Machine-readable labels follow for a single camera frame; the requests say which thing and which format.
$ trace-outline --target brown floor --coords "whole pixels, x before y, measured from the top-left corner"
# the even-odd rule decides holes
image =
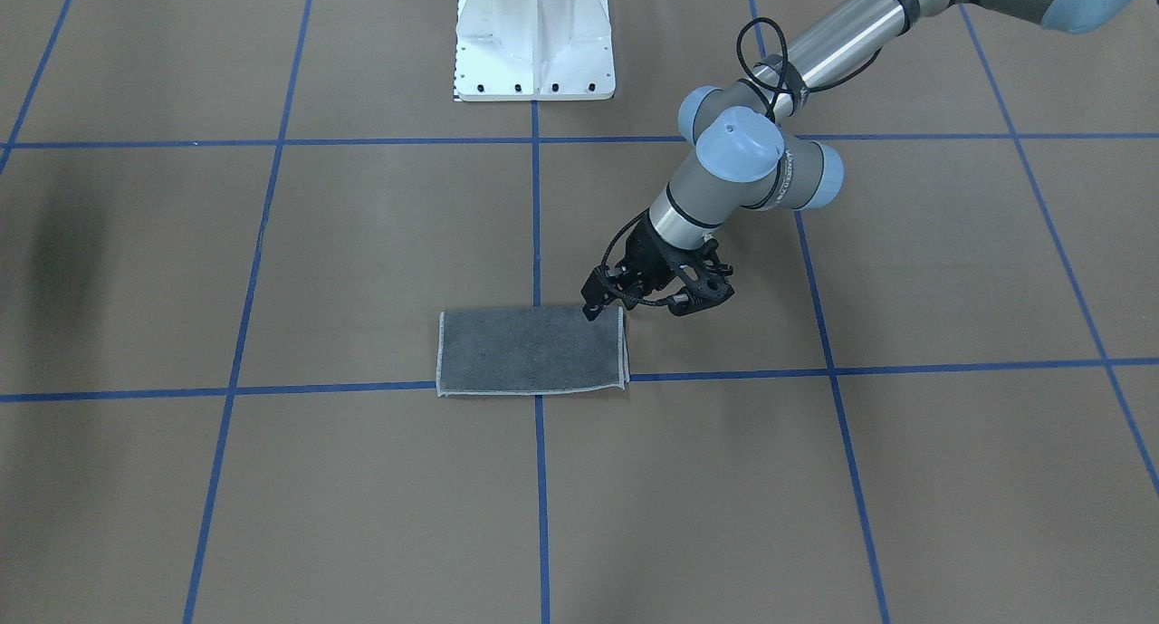
[[[615,97],[527,106],[451,101],[455,0],[0,0],[0,623],[1159,621],[1152,0],[919,22],[626,392],[435,397],[839,1],[610,0]]]

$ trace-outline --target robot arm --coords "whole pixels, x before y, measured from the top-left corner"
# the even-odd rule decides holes
[[[584,314],[595,320],[620,299],[629,310],[666,306],[684,315],[731,297],[732,269],[717,257],[713,232],[737,208],[822,208],[844,181],[841,159],[831,146],[800,140],[779,124],[802,109],[811,93],[857,74],[858,64],[919,20],[969,2],[1047,29],[1083,34],[1110,21],[1130,1],[847,0],[837,6],[789,45],[782,39],[781,51],[745,70],[748,78],[724,89],[698,88],[684,100],[678,123],[693,150],[592,269],[582,291]],[[629,228],[624,259],[608,266],[612,248]],[[684,284],[679,291],[649,300],[676,278]]]

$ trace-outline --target white pedestal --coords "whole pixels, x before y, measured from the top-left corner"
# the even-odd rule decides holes
[[[607,0],[459,0],[459,101],[590,101],[615,93]]]

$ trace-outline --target gray towel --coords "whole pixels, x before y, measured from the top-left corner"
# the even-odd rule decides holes
[[[624,309],[588,322],[575,307],[443,312],[439,396],[577,393],[628,382]]]

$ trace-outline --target black cable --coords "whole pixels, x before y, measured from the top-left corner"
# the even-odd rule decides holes
[[[599,283],[604,285],[604,289],[607,290],[608,293],[613,295],[617,298],[620,298],[620,300],[624,300],[625,304],[632,302],[637,305],[643,305],[646,307],[666,307],[672,303],[671,296],[669,296],[668,298],[663,298],[663,300],[646,300],[643,298],[636,298],[635,296],[629,296],[620,291],[619,289],[615,289],[614,286],[612,286],[612,282],[607,281],[607,273],[610,270],[607,268],[607,259],[612,255],[612,248],[615,248],[615,244],[620,241],[620,238],[624,237],[624,233],[628,232],[628,230],[632,226],[640,223],[647,216],[648,216],[648,210],[639,212],[639,215],[634,216],[632,220],[625,224],[624,227],[620,228],[620,232],[615,233],[615,237],[612,238],[612,241],[607,245],[607,248],[604,249],[604,256],[600,257],[599,260],[599,267],[597,267],[597,270],[599,270],[598,274]]]
[[[880,55],[880,53],[881,53],[880,49],[877,51],[874,51],[873,56],[869,57],[869,60],[866,60],[865,64],[861,64],[861,66],[858,67],[857,70],[854,70],[852,72],[848,72],[848,74],[846,74],[844,79],[841,79],[841,80],[833,80],[833,82],[831,82],[829,85],[825,85],[825,86],[818,86],[818,87],[815,87],[815,88],[809,88],[809,92],[811,94],[817,94],[818,92],[825,92],[826,89],[836,88],[837,86],[844,85],[844,84],[848,82],[850,80],[853,80],[853,77],[857,77],[861,72],[865,72],[866,70],[868,70],[869,66],[870,66],[870,64],[873,64],[874,60],[877,60],[877,55]]]
[[[781,71],[777,73],[777,87],[766,84],[765,80],[758,79],[757,75],[753,74],[750,64],[744,59],[744,50],[741,45],[744,43],[744,36],[757,24],[768,24],[770,27],[773,27],[773,30],[777,31],[779,44],[781,45]],[[742,79],[742,82],[746,81],[746,85],[752,88],[752,92],[760,99],[761,106],[765,107],[765,116],[773,119],[773,107],[777,104],[777,100],[780,99],[782,94],[790,94],[788,88],[785,86],[785,68],[789,60],[789,43],[785,38],[785,31],[781,30],[780,24],[770,20],[770,17],[757,17],[744,27],[741,27],[741,32],[736,36],[736,59],[741,63],[741,71],[743,71],[746,77],[746,79]],[[760,92],[758,88],[765,88],[766,90],[773,93],[773,99],[770,101],[768,97],[765,96],[765,93]]]
[[[777,87],[773,87],[770,84],[764,82],[764,80],[758,79],[757,75],[753,74],[750,64],[744,59],[744,51],[741,48],[742,42],[744,42],[744,36],[748,35],[748,32],[757,24],[768,24],[770,27],[773,27],[773,30],[777,31],[777,38],[779,41],[779,44],[781,45],[781,71],[778,72]],[[868,70],[870,64],[874,64],[874,61],[877,60],[879,55],[881,55],[880,49],[877,51],[874,51],[873,56],[869,57],[869,60],[866,60],[865,64],[861,64],[860,67],[858,67],[853,72],[850,72],[850,74],[845,75],[845,78],[839,80],[833,80],[833,82],[826,84],[824,86],[811,87],[809,88],[809,93],[817,94],[818,92],[830,90],[832,88],[836,88],[838,86],[848,82],[850,80],[853,80],[854,77]],[[770,20],[770,17],[757,17],[756,20],[750,21],[744,27],[741,27],[741,32],[737,34],[736,36],[736,59],[741,63],[741,70],[744,72],[745,75],[745,79],[742,79],[742,82],[745,82],[745,85],[752,88],[752,90],[757,94],[757,96],[760,97],[760,103],[765,107],[765,116],[772,119],[773,106],[777,103],[777,100],[780,99],[782,94],[792,94],[789,89],[785,86],[785,75],[786,75],[785,72],[788,67],[788,60],[789,60],[789,45],[788,41],[786,41],[785,38],[785,31],[781,30],[780,24],[778,24],[778,22]],[[768,97],[765,96],[765,93],[757,90],[758,87],[765,88],[766,90],[773,93],[773,99],[770,101]]]

